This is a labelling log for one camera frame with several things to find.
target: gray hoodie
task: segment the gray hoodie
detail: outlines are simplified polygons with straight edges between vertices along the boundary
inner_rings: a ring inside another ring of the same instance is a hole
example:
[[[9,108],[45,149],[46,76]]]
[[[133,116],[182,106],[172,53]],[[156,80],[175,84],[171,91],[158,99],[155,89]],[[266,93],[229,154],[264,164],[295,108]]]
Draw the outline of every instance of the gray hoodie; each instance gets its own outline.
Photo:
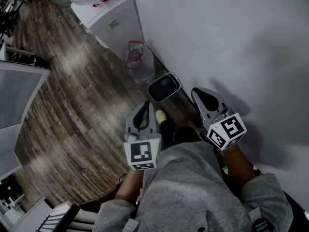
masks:
[[[145,171],[143,188],[134,220],[135,206],[111,200],[102,204],[93,232],[247,232],[252,231],[248,213],[257,207],[274,232],[287,232],[293,220],[275,175],[255,177],[236,197],[206,142],[162,151],[157,168]]]

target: wooden floor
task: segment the wooden floor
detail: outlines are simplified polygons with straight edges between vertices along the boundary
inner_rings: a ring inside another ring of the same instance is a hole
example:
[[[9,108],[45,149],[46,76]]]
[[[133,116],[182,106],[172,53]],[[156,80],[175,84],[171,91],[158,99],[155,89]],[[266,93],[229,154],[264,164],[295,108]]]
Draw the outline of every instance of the wooden floor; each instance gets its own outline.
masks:
[[[82,203],[113,188],[128,171],[122,149],[126,117],[145,99],[120,60],[98,44],[67,11],[50,0],[21,9],[13,46],[50,60],[51,74],[20,132],[16,178],[29,209],[41,196],[53,205]],[[194,125],[180,93],[163,104],[178,125]]]

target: forearm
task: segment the forearm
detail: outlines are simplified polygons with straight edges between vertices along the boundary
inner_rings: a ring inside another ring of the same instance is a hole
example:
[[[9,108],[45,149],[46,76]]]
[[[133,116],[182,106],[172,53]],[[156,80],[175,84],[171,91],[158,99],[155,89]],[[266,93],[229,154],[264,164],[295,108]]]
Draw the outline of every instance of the forearm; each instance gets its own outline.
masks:
[[[253,167],[241,152],[238,145],[227,148],[223,151],[223,154],[231,179],[240,187],[243,187],[255,177]]]
[[[122,199],[132,204],[136,203],[140,195],[140,188],[142,186],[144,170],[130,170],[126,175],[120,189],[116,193],[115,199]]]

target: black and white marker cube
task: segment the black and white marker cube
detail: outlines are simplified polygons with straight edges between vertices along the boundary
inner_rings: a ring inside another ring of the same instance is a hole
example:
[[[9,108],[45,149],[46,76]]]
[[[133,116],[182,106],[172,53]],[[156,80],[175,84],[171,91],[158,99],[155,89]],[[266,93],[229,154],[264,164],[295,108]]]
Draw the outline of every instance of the black and white marker cube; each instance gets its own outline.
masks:
[[[124,143],[128,165],[134,170],[156,168],[160,139]]]
[[[236,143],[247,132],[238,113],[229,116],[209,127],[207,138],[224,150]]]

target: sneaker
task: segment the sneaker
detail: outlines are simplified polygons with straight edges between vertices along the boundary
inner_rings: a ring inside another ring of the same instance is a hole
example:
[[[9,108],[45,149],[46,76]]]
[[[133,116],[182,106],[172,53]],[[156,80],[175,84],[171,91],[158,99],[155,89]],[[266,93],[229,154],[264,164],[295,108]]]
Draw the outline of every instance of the sneaker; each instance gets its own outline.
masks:
[[[155,117],[159,124],[161,124],[163,121],[168,119],[166,114],[163,112],[163,110],[158,110],[155,113]]]

